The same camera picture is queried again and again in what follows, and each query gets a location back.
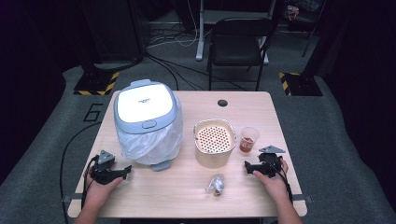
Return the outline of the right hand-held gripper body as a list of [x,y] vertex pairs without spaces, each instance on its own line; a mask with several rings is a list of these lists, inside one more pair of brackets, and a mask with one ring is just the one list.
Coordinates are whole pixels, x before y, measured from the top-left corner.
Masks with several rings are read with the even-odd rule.
[[282,175],[282,157],[277,156],[276,153],[284,153],[283,149],[269,146],[260,149],[259,161],[261,164],[259,165],[258,171],[263,175],[267,175],[272,178],[276,175],[280,175],[282,178],[285,176]]

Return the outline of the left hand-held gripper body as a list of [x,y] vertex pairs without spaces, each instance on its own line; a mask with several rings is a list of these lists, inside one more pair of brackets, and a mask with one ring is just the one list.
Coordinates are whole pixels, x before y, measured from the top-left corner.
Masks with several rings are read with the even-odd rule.
[[115,156],[111,153],[102,150],[94,161],[95,165],[91,171],[91,178],[96,182],[106,185],[118,177],[124,177],[122,170],[111,170],[112,165],[115,163]]

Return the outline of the clear plastic cup brown liquid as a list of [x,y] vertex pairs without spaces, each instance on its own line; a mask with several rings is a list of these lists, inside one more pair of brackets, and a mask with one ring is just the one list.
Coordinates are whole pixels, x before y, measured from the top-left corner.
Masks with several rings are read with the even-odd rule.
[[239,148],[242,152],[250,152],[260,138],[260,133],[253,127],[246,127],[241,131]]

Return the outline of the white plastic trash bag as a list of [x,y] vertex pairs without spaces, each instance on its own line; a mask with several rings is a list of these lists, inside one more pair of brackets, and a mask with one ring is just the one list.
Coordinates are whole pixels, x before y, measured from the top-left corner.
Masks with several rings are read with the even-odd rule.
[[158,131],[132,134],[116,127],[121,155],[145,165],[154,165],[174,159],[183,138],[182,105],[176,98],[177,115],[173,122]]

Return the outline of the clear wrapper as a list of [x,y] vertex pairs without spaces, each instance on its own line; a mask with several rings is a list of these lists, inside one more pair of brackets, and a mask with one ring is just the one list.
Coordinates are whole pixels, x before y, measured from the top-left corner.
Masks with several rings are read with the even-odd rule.
[[224,189],[224,175],[217,174],[210,179],[209,184],[205,188],[205,192],[206,193],[212,192],[214,196],[218,197],[223,192],[223,189]]

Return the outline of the beige bucket with perforated strainer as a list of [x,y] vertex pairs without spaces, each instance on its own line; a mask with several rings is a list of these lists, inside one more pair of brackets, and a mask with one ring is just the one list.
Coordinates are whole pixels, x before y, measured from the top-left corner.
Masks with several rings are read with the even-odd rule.
[[206,119],[193,129],[196,160],[205,168],[224,166],[236,147],[236,134],[226,119]]

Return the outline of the white grey pedal trash can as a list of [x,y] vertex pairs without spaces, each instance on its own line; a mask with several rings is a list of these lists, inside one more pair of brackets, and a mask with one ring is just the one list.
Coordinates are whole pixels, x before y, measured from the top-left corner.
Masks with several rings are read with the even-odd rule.
[[[116,96],[115,127],[132,134],[150,133],[168,126],[177,115],[176,96],[161,82],[134,81]],[[148,165],[154,171],[171,167],[172,160]]]

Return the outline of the person's left hand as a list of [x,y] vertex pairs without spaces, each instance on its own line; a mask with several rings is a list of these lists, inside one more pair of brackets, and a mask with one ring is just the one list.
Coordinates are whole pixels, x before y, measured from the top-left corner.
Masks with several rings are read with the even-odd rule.
[[90,206],[103,206],[111,192],[123,181],[122,177],[114,179],[112,182],[102,185],[91,177],[92,170],[87,174],[85,204]]

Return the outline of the person's right hand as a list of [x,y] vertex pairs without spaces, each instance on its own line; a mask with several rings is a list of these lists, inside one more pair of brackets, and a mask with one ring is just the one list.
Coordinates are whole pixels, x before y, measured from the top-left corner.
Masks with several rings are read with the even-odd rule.
[[287,163],[282,159],[282,175],[285,177],[282,178],[280,175],[276,175],[275,177],[268,177],[266,175],[262,175],[259,172],[255,171],[253,175],[257,177],[265,186],[268,194],[273,199],[275,196],[287,195],[289,197],[289,192],[287,190],[285,180],[287,179],[287,171],[289,169]]

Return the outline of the black stand base hazard tape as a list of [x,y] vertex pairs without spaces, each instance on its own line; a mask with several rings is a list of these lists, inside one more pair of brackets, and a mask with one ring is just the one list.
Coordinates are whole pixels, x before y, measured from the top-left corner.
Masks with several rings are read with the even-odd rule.
[[279,73],[282,88],[288,96],[322,96],[317,82],[312,77],[299,73]]
[[74,88],[78,95],[108,95],[115,86],[120,73],[84,74]]

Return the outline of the black folding chair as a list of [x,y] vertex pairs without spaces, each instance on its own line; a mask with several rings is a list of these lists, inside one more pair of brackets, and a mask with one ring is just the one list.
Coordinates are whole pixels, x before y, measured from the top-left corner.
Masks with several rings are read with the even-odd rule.
[[[206,70],[208,88],[213,82],[255,82],[257,90],[262,78],[264,56],[276,31],[277,22],[266,18],[227,18],[212,29]],[[256,79],[215,77],[213,67],[258,67]]]

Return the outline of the black tripod leg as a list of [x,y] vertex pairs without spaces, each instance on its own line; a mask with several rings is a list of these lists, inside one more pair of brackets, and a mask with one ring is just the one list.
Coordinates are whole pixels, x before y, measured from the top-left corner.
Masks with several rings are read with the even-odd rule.
[[308,51],[308,49],[309,49],[309,47],[311,45],[313,36],[314,36],[314,34],[315,34],[316,30],[317,30],[317,27],[318,27],[318,22],[320,20],[320,17],[321,17],[321,13],[319,13],[316,16],[316,19],[314,20],[313,23],[311,22],[313,24],[313,26],[312,26],[311,31],[308,33],[307,42],[305,44],[304,51],[303,51],[303,54],[302,54],[303,58],[305,57],[305,55],[306,55],[306,53],[307,53],[307,51]]

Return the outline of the black cabinet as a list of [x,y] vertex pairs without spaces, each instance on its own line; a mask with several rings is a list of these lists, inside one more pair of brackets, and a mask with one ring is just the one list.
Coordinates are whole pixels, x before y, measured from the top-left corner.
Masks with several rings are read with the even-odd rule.
[[140,63],[146,47],[138,0],[78,0],[101,63]]

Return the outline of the grey table edge bracket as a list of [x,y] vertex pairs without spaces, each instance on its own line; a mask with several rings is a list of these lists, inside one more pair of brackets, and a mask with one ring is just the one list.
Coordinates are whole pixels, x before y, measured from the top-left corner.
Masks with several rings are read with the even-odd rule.
[[312,203],[313,198],[310,195],[303,195],[303,194],[293,194],[292,199],[297,202],[297,201],[304,201],[305,203]]
[[72,195],[64,195],[62,197],[63,203],[71,203],[73,200],[81,200],[83,197],[82,193],[74,193]]

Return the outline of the white desk frame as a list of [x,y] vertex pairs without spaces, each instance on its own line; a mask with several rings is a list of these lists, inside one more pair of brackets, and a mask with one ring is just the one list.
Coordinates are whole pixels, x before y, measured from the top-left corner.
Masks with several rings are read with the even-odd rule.
[[220,10],[220,9],[205,9],[205,0],[200,0],[199,6],[199,27],[198,27],[198,39],[197,39],[197,50],[195,60],[200,62],[204,58],[205,48],[205,25],[215,24],[217,21],[227,18],[258,18],[264,17],[266,19],[272,19],[275,15],[275,7],[278,0],[260,0],[260,3],[267,2],[269,7],[267,10],[258,11],[258,7],[255,7],[254,11],[243,11],[238,10]]

